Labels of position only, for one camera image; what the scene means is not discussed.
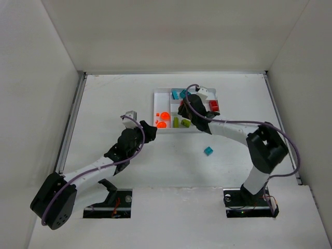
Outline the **colorful monster lego figure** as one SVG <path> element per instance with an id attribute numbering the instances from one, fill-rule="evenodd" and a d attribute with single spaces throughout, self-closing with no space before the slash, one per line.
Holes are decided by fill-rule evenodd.
<path id="1" fill-rule="evenodd" d="M 182 91 L 180 92 L 179 95 L 180 95 L 180 97 L 181 97 L 182 99 L 185 99 L 187 96 L 190 96 L 191 93 L 184 89 L 184 90 L 182 90 Z"/>

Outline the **orange dome lego piece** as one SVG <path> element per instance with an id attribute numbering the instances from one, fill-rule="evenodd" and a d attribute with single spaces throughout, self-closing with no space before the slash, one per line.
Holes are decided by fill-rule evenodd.
<path id="1" fill-rule="evenodd" d="M 157 124 L 156 124 L 156 127 L 158 128 L 158 129 L 164 129 L 164 128 L 167 128 L 167 124 L 165 123 L 165 122 L 158 122 Z"/>

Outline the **red square lego brick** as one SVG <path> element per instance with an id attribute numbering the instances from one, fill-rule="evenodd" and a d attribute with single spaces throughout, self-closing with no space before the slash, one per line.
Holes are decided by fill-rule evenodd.
<path id="1" fill-rule="evenodd" d="M 209 108 L 212 112 L 218 112 L 219 111 L 218 102 L 216 100 L 210 100 Z"/>

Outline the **cyan long lego brick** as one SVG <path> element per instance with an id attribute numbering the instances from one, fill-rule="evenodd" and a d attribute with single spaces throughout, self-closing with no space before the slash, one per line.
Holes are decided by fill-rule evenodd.
<path id="1" fill-rule="evenodd" d="M 171 90 L 171 95 L 174 100 L 179 100 L 179 93 L 176 90 Z"/>

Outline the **orange curved lego piece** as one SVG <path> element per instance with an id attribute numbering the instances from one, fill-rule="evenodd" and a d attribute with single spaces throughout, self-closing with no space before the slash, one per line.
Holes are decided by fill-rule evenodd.
<path id="1" fill-rule="evenodd" d="M 171 116 L 168 112 L 162 112 L 160 114 L 160 118 L 161 118 L 161 120 L 167 121 L 167 120 L 170 120 Z"/>

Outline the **green curved lego brick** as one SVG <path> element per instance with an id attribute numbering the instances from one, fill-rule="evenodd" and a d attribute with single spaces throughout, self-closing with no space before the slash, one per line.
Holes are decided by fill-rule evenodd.
<path id="1" fill-rule="evenodd" d="M 181 120 L 181 125 L 185 128 L 189 128 L 191 126 L 191 121 L 189 121 L 187 119 L 182 119 Z"/>

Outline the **cyan square lego brick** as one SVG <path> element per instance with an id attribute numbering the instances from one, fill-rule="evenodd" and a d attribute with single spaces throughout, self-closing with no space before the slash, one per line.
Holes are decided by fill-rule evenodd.
<path id="1" fill-rule="evenodd" d="M 204 149 L 204 153 L 209 156 L 213 153 L 213 149 L 211 147 L 207 147 Z"/>

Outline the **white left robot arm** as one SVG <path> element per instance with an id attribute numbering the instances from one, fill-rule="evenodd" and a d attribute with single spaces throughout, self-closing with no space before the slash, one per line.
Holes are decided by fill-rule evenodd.
<path id="1" fill-rule="evenodd" d="M 41 219 L 43 226 L 56 230 L 68 221 L 75 208 L 88 206 L 80 195 L 94 184 L 104 185 L 110 191 L 112 184 L 107 178 L 123 171 L 141 152 L 144 144 L 155 140 L 157 127 L 128 116 L 124 119 L 134 126 L 125 128 L 117 142 L 100 159 L 69 174 L 53 172 L 47 176 L 30 204 L 30 209 Z"/>

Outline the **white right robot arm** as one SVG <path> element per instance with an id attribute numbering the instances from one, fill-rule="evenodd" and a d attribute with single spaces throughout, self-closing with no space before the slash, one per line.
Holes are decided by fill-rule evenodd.
<path id="1" fill-rule="evenodd" d="M 262 193 L 274 168 L 288 154 L 286 144 L 269 123 L 222 121 L 218 118 L 218 112 L 206 110 L 201 98 L 196 94 L 183 99 L 183 103 L 178 108 L 178 114 L 190 119 L 199 131 L 226 137 L 248 148 L 253 167 L 240 187 L 240 193 L 244 197 L 255 197 Z"/>

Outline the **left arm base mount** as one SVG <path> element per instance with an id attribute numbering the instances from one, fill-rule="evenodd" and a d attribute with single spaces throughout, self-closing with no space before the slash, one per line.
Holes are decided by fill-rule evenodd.
<path id="1" fill-rule="evenodd" d="M 102 201 L 84 208 L 85 219 L 127 219 L 131 218 L 133 189 L 118 189 L 106 179 L 98 182 L 98 187 L 104 186 L 107 196 Z"/>

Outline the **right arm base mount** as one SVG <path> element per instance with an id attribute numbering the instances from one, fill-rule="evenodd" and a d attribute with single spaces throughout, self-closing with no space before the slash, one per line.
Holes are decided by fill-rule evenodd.
<path id="1" fill-rule="evenodd" d="M 227 218 L 276 218 L 279 214 L 276 198 L 269 194 L 267 187 L 255 195 L 243 186 L 224 188 L 223 194 Z"/>

